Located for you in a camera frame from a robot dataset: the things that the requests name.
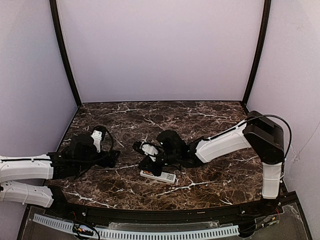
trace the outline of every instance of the white bracket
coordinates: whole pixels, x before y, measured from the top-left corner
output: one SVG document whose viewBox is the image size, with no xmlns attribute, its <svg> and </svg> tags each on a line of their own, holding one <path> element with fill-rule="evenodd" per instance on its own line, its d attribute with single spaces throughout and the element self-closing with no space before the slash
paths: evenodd
<svg viewBox="0 0 320 240">
<path fill-rule="evenodd" d="M 100 153 L 101 151 L 101 140 L 102 140 L 102 132 L 94 130 L 91 137 L 93 138 L 93 145 L 96 147 L 96 151 Z"/>
<path fill-rule="evenodd" d="M 157 155 L 159 152 L 158 152 L 158 150 L 157 150 L 154 146 L 152 146 L 152 145 L 150 145 L 150 144 L 148 144 L 148 143 L 143 142 L 143 143 L 142 143 L 142 146 L 140 147 L 140 149 L 141 149 L 142 151 L 144 151 L 144 154 L 147 155 L 147 156 L 149 156 L 150 159 L 151 159 L 153 162 L 156 161 L 156 158 L 155 158 L 154 156 Z"/>
</svg>

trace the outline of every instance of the black metal frame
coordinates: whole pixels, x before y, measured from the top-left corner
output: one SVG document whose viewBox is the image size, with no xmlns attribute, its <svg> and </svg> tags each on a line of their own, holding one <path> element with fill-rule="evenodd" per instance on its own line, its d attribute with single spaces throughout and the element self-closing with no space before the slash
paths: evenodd
<svg viewBox="0 0 320 240">
<path fill-rule="evenodd" d="M 251 67 L 251 72 L 249 76 L 248 83 L 246 85 L 246 89 L 244 92 L 244 96 L 242 99 L 241 104 L 246 107 L 250 93 L 252 90 L 252 87 L 254 85 L 255 79 L 256 79 L 256 74 L 258 71 L 258 66 L 260 62 L 260 57 L 262 54 L 262 50 L 264 47 L 264 42 L 265 42 L 265 37 L 267 33 L 267 26 L 268 26 L 268 21 L 269 21 L 269 13 L 270 13 L 270 7 L 271 7 L 271 0 L 264 0 L 264 7 L 263 7 L 263 14 L 262 14 L 262 20 L 261 20 L 261 27 L 260 27 L 260 32 L 259 32 L 259 38 L 258 38 L 258 43 L 256 45 L 256 50 L 254 54 L 254 59 Z"/>
<path fill-rule="evenodd" d="M 52 15 L 52 20 L 53 20 L 56 40 L 58 42 L 64 70 L 65 70 L 66 76 L 69 81 L 69 85 L 70 85 L 70 88 L 71 88 L 71 91 L 73 94 L 73 98 L 75 100 L 76 105 L 79 108 L 82 105 L 82 102 L 81 102 L 81 99 L 79 96 L 79 92 L 78 92 L 76 82 L 75 82 L 74 76 L 72 74 L 70 62 L 68 59 L 67 49 L 66 49 L 66 45 L 65 45 L 63 34 L 62 34 L 61 25 L 60 25 L 57 0 L 49 0 L 49 1 L 50 1 L 51 15 Z"/>
<path fill-rule="evenodd" d="M 67 49 L 66 49 L 64 38 L 63 38 L 60 19 L 59 19 L 57 0 L 49 0 L 49 1 L 50 1 L 51 15 L 52 15 L 52 20 L 53 20 L 55 35 L 56 35 L 56 39 L 58 42 L 58 46 L 59 46 L 62 62 L 64 65 L 65 73 L 67 75 L 74 100 L 79 108 L 82 105 L 82 102 L 81 102 L 81 99 L 79 96 L 79 92 L 78 92 L 78 89 L 76 86 L 74 76 L 72 74 L 72 70 L 70 67 L 70 61 L 68 59 Z M 257 74 L 257 70 L 258 70 L 258 66 L 259 66 L 259 62 L 260 62 L 260 57 L 261 57 L 262 50 L 264 47 L 267 26 L 268 26 L 268 21 L 269 21 L 270 7 L 271 7 L 271 0 L 264 0 L 264 7 L 263 7 L 260 32 L 259 32 L 258 42 L 256 45 L 254 59 L 253 59 L 253 63 L 252 63 L 251 71 L 250 71 L 250 76 L 249 76 L 249 79 L 248 79 L 248 82 L 246 85 L 243 99 L 241 101 L 239 101 L 246 114 L 249 112 L 247 109 L 247 103 L 248 103 L 248 100 L 250 97 L 252 87 L 254 85 L 254 81 L 256 78 L 256 74 Z"/>
<path fill-rule="evenodd" d="M 281 206 L 296 203 L 303 221 L 307 237 L 309 240 L 312 240 L 310 229 L 296 192 L 293 191 L 284 193 L 279 200 L 281 202 Z M 211 221 L 219 221 L 220 225 L 252 225 L 254 223 L 254 219 L 257 216 L 245 215 L 243 214 L 243 212 L 244 210 L 255 208 L 257 206 L 257 203 L 258 201 L 253 201 L 237 205 L 228 205 L 205 209 L 168 211 L 123 210 L 68 203 L 67 209 L 73 211 L 76 214 L 78 221 L 85 222 L 92 226 L 108 226 L 109 223 L 189 224 Z M 31 206 L 32 205 L 28 204 L 28 206 L 26 207 L 17 240 L 22 239 Z M 55 212 L 53 212 L 49 208 L 42 209 L 45 210 L 45 214 L 47 215 L 61 217 L 60 215 L 55 214 Z M 74 219 L 74 216 L 72 215 L 72 217 L 65 219 L 69 219 L 72 221 Z"/>
</svg>

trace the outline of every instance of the white arm segment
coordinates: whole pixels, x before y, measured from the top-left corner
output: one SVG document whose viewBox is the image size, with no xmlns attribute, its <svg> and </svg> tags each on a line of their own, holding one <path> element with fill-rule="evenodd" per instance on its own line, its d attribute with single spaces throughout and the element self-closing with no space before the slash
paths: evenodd
<svg viewBox="0 0 320 240">
<path fill-rule="evenodd" d="M 279 193 L 282 162 L 278 164 L 266 164 L 263 166 L 262 197 L 264 199 L 276 199 Z"/>
<path fill-rule="evenodd" d="M 238 123 L 234 130 L 227 130 L 225 134 L 218 136 L 209 141 L 202 140 L 196 146 L 195 155 L 204 163 L 209 163 L 225 154 L 234 151 L 251 148 L 250 143 L 247 141 L 243 134 L 246 124 L 238 127 Z M 263 187 L 262 197 L 264 199 L 276 199 L 279 193 L 279 185 L 281 178 L 282 163 L 266 164 L 263 166 Z"/>
<path fill-rule="evenodd" d="M 0 156 L 0 183 L 22 179 L 52 179 L 54 168 L 51 166 L 52 162 L 49 159 L 50 157 L 47 155 L 31 157 Z"/>
<path fill-rule="evenodd" d="M 47 186 L 32 186 L 15 181 L 1 183 L 0 201 L 39 205 L 49 208 L 53 203 L 52 192 Z"/>
<path fill-rule="evenodd" d="M 243 130 L 246 128 L 246 124 L 238 127 L 232 131 L 225 131 L 225 134 L 214 138 L 209 141 L 202 140 L 196 146 L 195 155 L 204 163 L 209 163 L 213 159 L 220 156 L 232 153 L 234 151 L 251 148 L 250 143 L 247 141 L 243 134 Z"/>
</svg>

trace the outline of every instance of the white cable clip strip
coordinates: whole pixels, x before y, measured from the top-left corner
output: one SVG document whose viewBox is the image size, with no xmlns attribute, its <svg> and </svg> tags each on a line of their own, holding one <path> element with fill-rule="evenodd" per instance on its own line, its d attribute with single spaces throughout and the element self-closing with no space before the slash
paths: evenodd
<svg viewBox="0 0 320 240">
<path fill-rule="evenodd" d="M 73 223 L 69 221 L 62 221 L 39 214 L 34 214 L 33 221 L 64 233 L 74 234 L 72 232 Z M 239 227 L 237 225 L 206 230 L 178 232 L 120 231 L 101 227 L 95 227 L 95 229 L 99 233 L 100 239 L 104 240 L 210 240 L 239 235 Z M 91 238 L 97 239 L 98 236 L 93 232 L 93 236 Z"/>
<path fill-rule="evenodd" d="M 93 138 L 93 145 L 96 147 L 96 151 L 100 153 L 101 151 L 101 140 L 102 140 L 102 132 L 94 130 L 91 137 Z"/>
<path fill-rule="evenodd" d="M 27 184 L 25 184 L 23 187 L 25 188 L 26 194 L 25 194 L 25 198 L 24 198 L 24 200 L 23 200 L 23 202 L 22 202 L 22 205 L 25 205 L 25 203 L 26 203 L 26 201 L 27 201 L 27 199 L 28 199 L 28 197 L 29 197 L 29 190 L 28 190 Z"/>
</svg>

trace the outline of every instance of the black cable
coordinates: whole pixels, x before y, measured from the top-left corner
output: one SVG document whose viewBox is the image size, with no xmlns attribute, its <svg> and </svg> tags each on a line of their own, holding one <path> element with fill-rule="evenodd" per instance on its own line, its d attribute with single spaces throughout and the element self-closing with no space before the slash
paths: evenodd
<svg viewBox="0 0 320 240">
<path fill-rule="evenodd" d="M 106 132 L 108 133 L 108 135 L 109 135 L 109 137 L 110 137 L 110 140 L 111 140 L 111 146 L 110 146 L 110 149 L 109 149 L 109 154 L 110 154 L 110 152 L 114 149 L 115 141 L 114 141 L 114 137 L 113 137 L 112 134 L 108 131 L 108 129 L 106 128 L 105 130 L 106 130 Z"/>
<path fill-rule="evenodd" d="M 241 231 L 240 231 L 240 233 L 243 233 L 244 231 L 247 231 L 247 230 L 249 230 L 249 229 L 251 229 L 251 228 L 253 228 L 253 227 L 257 226 L 258 224 L 262 223 L 264 220 L 266 220 L 266 218 L 264 218 L 264 219 L 262 219 L 262 220 L 258 221 L 257 223 L 255 223 L 255 224 L 251 225 L 250 227 L 247 227 L 247 228 L 246 228 L 246 229 L 244 229 L 244 230 L 241 230 Z"/>
<path fill-rule="evenodd" d="M 65 217 L 61 216 L 60 214 L 56 213 L 55 211 L 53 211 L 52 209 L 48 208 L 46 210 L 49 210 L 50 212 L 52 212 L 53 214 L 57 215 L 59 218 L 62 218 L 62 219 L 66 219 Z M 100 240 L 100 234 L 99 232 L 93 227 L 93 226 L 90 226 L 89 224 L 83 222 L 83 221 L 79 221 L 79 220 L 72 220 L 73 223 L 76 223 L 76 224 L 81 224 L 81 225 L 85 225 L 86 227 L 88 227 L 89 229 L 91 229 L 92 231 L 94 231 L 96 233 L 96 235 L 98 236 L 98 240 Z"/>
<path fill-rule="evenodd" d="M 284 157 L 283 157 L 284 159 L 286 159 L 286 157 L 287 157 L 287 155 L 288 155 L 288 153 L 289 153 L 289 150 L 290 150 L 291 142 L 292 142 L 292 130 L 291 130 L 291 127 L 290 127 L 289 123 L 288 123 L 286 120 L 284 120 L 282 117 L 277 116 L 277 115 L 271 115 L 271 114 L 265 114 L 265 115 L 261 115 L 261 116 L 255 116 L 255 117 L 253 117 L 253 118 L 249 118 L 249 119 L 245 120 L 244 122 L 242 122 L 241 124 L 239 124 L 238 127 L 240 127 L 240 126 L 242 126 L 242 125 L 244 125 L 244 124 L 246 124 L 246 123 L 248 123 L 248 122 L 251 122 L 251 121 L 253 121 L 253 120 L 261 119 L 261 118 L 276 118 L 276 119 L 279 119 L 279 120 L 281 120 L 282 122 L 284 122 L 285 125 L 287 126 L 287 128 L 288 128 L 288 130 L 289 130 L 289 133 L 290 133 L 290 136 L 289 136 L 288 148 L 287 148 L 287 150 L 286 150 L 286 152 L 285 152 L 285 154 L 284 154 Z"/>
<path fill-rule="evenodd" d="M 263 227 L 260 226 L 260 227 L 258 227 L 258 228 L 256 228 L 256 229 L 252 230 L 252 231 L 241 231 L 240 233 L 241 233 L 241 234 L 251 234 L 251 233 L 254 233 L 255 231 L 258 231 L 259 229 L 262 229 L 262 228 L 263 228 Z"/>
<path fill-rule="evenodd" d="M 84 170 L 83 172 L 81 172 L 81 169 L 80 169 L 80 174 L 78 175 L 78 176 L 76 176 L 75 177 L 75 179 L 78 179 L 78 178 L 81 178 L 83 175 L 85 175 L 89 170 L 91 169 L 91 167 L 90 168 L 87 168 L 86 170 Z"/>
</svg>

